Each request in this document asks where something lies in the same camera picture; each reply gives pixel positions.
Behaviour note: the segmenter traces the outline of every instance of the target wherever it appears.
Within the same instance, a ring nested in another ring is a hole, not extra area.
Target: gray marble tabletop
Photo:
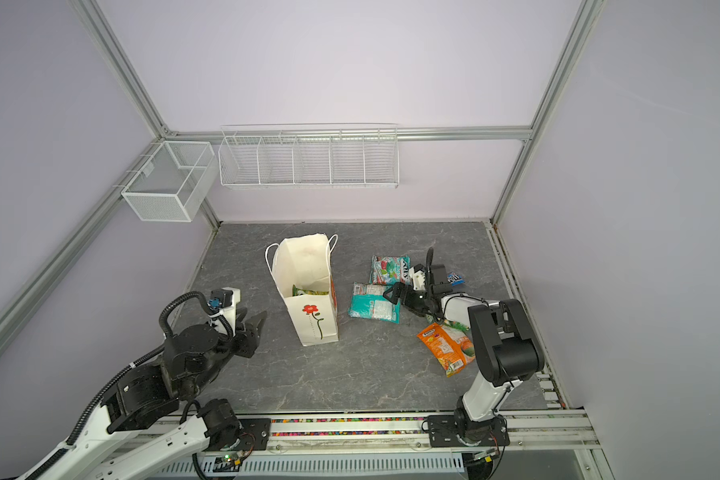
[[[264,260],[264,249],[284,238],[338,234],[332,271],[338,302],[338,342],[304,347]],[[461,274],[457,287],[472,296],[508,298],[485,226],[479,222],[377,224],[223,224],[192,289],[208,294],[223,286],[242,291],[249,314],[267,310],[261,344],[251,359],[234,357],[200,400],[227,398],[236,412],[322,410],[451,410],[478,373],[471,363],[447,378],[416,337],[427,323],[401,308],[400,323],[351,318],[354,282],[368,282],[373,255],[410,256]],[[182,329],[204,321],[188,302],[176,321]],[[504,409],[546,408],[535,379],[515,389]]]

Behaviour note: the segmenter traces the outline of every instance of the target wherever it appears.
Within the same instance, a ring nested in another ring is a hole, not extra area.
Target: robotic arm
[[[174,334],[168,316],[192,298],[209,316],[208,323]],[[179,456],[263,448],[266,441],[260,437],[267,435],[269,422],[241,421],[227,400],[215,399],[173,431],[102,463],[120,445],[177,410],[180,401],[194,401],[233,356],[253,355],[266,312],[244,321],[247,310],[236,308],[238,302],[240,291],[227,288],[214,290],[210,300],[201,292],[189,292],[169,303],[159,320],[165,333],[163,345],[120,370],[91,400],[71,434],[19,480],[138,480]]]
[[[544,368],[536,332],[517,300],[486,301],[454,293],[445,265],[433,265],[433,256],[430,248],[426,264],[414,266],[412,283],[395,283],[384,297],[435,322],[470,327],[480,371],[452,416],[428,417],[430,444],[506,446],[506,423],[498,410],[512,389]]]

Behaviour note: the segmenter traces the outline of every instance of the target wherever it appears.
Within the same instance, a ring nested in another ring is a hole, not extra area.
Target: mesh basket
[[[397,187],[394,130],[284,134],[225,131],[219,149],[222,185],[262,187]]]
[[[166,140],[123,189],[144,221],[191,222],[216,178],[211,144]]]

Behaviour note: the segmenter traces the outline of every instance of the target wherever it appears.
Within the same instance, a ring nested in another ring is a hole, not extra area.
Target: wire basket
[[[389,125],[355,130],[238,130],[222,127],[221,184],[265,187],[397,187],[397,132]]]
[[[123,189],[144,221],[191,222],[218,172],[208,142],[164,140]]]

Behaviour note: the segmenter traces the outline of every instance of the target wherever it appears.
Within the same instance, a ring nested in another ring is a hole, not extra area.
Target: black mounting plate
[[[490,429],[485,433],[485,437],[480,442],[468,442],[465,445],[459,440],[456,429],[456,421],[452,415],[430,415],[427,417],[427,425],[429,428],[429,445],[433,447],[469,447],[469,446],[496,446],[499,447],[509,445],[509,433],[502,432],[501,427],[504,422],[501,418],[493,417],[485,421],[486,426]]]
[[[269,441],[269,427],[272,425],[271,418],[240,418],[242,430],[240,431],[240,443],[232,448],[232,450],[243,450],[247,452],[251,449],[251,443],[254,450],[266,450],[266,444]],[[251,440],[248,435],[250,433],[255,440]]]

